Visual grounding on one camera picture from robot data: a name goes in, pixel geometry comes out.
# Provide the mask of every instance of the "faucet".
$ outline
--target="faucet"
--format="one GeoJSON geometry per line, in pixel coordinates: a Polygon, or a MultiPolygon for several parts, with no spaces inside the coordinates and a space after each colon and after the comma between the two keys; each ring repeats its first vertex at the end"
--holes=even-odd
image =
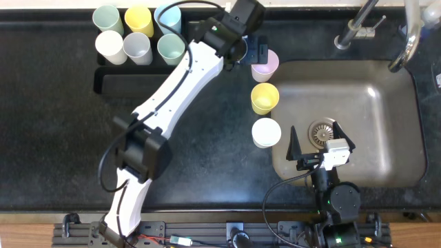
{"type": "MultiPolygon", "coordinates": [[[[372,28],[362,27],[367,15],[377,4],[378,0],[368,0],[361,8],[356,17],[350,20],[342,35],[334,39],[338,49],[346,50],[353,39],[372,39],[375,37],[375,29],[386,19],[385,16],[372,28]]],[[[392,61],[388,68],[391,72],[399,71],[409,62],[418,47],[421,35],[421,16],[419,0],[404,0],[407,19],[407,44],[395,61],[392,61]]]]}

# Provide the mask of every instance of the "white backsplash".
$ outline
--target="white backsplash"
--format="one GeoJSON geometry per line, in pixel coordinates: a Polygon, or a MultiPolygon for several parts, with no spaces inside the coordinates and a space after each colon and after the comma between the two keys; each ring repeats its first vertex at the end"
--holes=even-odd
{"type": "MultiPolygon", "coordinates": [[[[225,6],[228,2],[233,4],[236,0],[212,0],[225,6]]],[[[362,6],[367,0],[259,0],[265,6],[273,7],[348,7],[362,6]]],[[[440,0],[420,0],[421,6],[427,6],[433,1],[440,0]]],[[[110,4],[119,8],[127,8],[134,4],[146,4],[156,7],[166,0],[0,0],[0,9],[33,9],[33,8],[97,8],[110,4]]],[[[380,0],[377,6],[403,6],[403,0],[380,0]]],[[[198,4],[187,4],[186,6],[199,7],[198,4]]]]}

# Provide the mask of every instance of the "wooden floor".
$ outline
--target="wooden floor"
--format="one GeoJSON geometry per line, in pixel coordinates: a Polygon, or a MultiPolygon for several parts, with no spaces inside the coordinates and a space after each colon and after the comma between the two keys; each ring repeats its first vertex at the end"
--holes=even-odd
{"type": "MultiPolygon", "coordinates": [[[[0,225],[0,248],[49,248],[53,225],[0,225]]],[[[393,246],[441,248],[441,223],[392,223],[393,246]]]]}

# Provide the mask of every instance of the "cup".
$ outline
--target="cup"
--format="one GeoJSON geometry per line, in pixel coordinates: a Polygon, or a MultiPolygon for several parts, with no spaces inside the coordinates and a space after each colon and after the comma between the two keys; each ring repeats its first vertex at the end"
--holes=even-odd
{"type": "Polygon", "coordinates": [[[116,31],[100,33],[95,40],[95,48],[114,65],[120,65],[127,60],[123,50],[123,37],[116,31]]]}
{"type": "Polygon", "coordinates": [[[271,83],[259,83],[251,91],[251,102],[256,114],[268,114],[278,103],[277,88],[271,83]]]}
{"type": "Polygon", "coordinates": [[[271,147],[280,140],[282,130],[271,118],[258,119],[251,130],[254,144],[259,148],[271,147]]]}
{"type": "Polygon", "coordinates": [[[124,34],[123,22],[119,16],[119,11],[114,6],[101,6],[94,11],[92,20],[96,27],[101,31],[113,30],[121,36],[124,34]]]}
{"type": "Polygon", "coordinates": [[[259,83],[267,82],[278,67],[278,56],[272,50],[268,50],[268,63],[265,65],[251,65],[253,79],[259,83]]]}
{"type": "Polygon", "coordinates": [[[158,41],[158,52],[168,65],[178,65],[184,57],[185,45],[175,34],[166,34],[158,41]]]}
{"type": "Polygon", "coordinates": [[[153,60],[149,37],[143,33],[135,32],[127,35],[123,49],[137,65],[149,65],[153,60]]]}
{"type": "MultiPolygon", "coordinates": [[[[169,4],[161,5],[154,11],[154,20],[158,23],[159,28],[163,32],[163,34],[173,34],[170,30],[167,28],[164,28],[159,24],[159,14],[168,7],[169,4]]],[[[161,16],[161,22],[165,25],[171,27],[173,30],[181,33],[181,10],[178,8],[178,6],[171,7],[169,10],[164,12],[164,14],[161,16]]]]}
{"type": "Polygon", "coordinates": [[[152,13],[146,6],[133,6],[124,15],[125,23],[133,32],[142,32],[148,37],[153,36],[152,13]]]}

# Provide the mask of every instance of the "pink cup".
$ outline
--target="pink cup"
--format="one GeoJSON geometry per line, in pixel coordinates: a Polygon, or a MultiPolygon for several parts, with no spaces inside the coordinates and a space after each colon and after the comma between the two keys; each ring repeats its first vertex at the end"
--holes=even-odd
{"type": "Polygon", "coordinates": [[[251,65],[253,79],[260,82],[267,82],[278,68],[278,56],[272,50],[268,50],[268,63],[265,65],[251,65]]]}

